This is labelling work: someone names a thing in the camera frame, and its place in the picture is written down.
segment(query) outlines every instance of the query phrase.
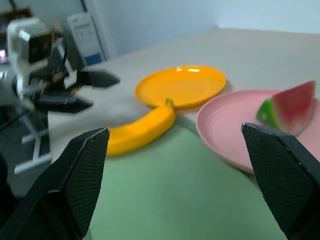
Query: toy banana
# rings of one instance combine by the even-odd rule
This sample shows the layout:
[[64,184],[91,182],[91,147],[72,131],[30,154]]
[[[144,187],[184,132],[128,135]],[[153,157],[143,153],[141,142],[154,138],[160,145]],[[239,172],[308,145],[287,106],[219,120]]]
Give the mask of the toy banana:
[[171,128],[176,119],[171,99],[139,120],[110,129],[107,156],[117,156],[140,149]]

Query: green tablecloth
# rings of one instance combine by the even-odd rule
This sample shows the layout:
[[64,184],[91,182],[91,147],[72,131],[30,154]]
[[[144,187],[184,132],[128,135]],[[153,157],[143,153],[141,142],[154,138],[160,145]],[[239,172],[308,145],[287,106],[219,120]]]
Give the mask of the green tablecloth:
[[261,192],[175,124],[109,158],[87,240],[285,240]]

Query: wall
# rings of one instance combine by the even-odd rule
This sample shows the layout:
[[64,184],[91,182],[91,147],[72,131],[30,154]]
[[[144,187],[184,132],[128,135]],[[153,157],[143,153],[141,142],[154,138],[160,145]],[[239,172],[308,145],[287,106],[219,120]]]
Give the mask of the wall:
[[108,16],[118,55],[212,29],[214,0],[95,0]]
[[219,27],[320,33],[319,0],[215,0]]
[[[80,0],[14,0],[18,8],[30,6],[34,15],[44,20],[62,20],[83,12]],[[8,0],[0,0],[0,12],[11,10]]]

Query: red watermelon flesh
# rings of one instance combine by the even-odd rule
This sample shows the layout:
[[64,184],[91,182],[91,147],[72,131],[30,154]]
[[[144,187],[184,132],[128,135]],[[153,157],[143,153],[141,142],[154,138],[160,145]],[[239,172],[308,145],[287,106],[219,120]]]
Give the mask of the red watermelon flesh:
[[293,135],[304,129],[314,111],[316,81],[308,81],[272,96],[281,129]]

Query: watermelon rind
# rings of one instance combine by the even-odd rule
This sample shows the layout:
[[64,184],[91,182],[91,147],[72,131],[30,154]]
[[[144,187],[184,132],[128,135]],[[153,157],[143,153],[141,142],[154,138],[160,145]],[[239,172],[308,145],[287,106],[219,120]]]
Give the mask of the watermelon rind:
[[281,128],[279,119],[277,118],[276,110],[272,98],[264,100],[256,113],[256,119],[263,125],[269,125],[274,128]]

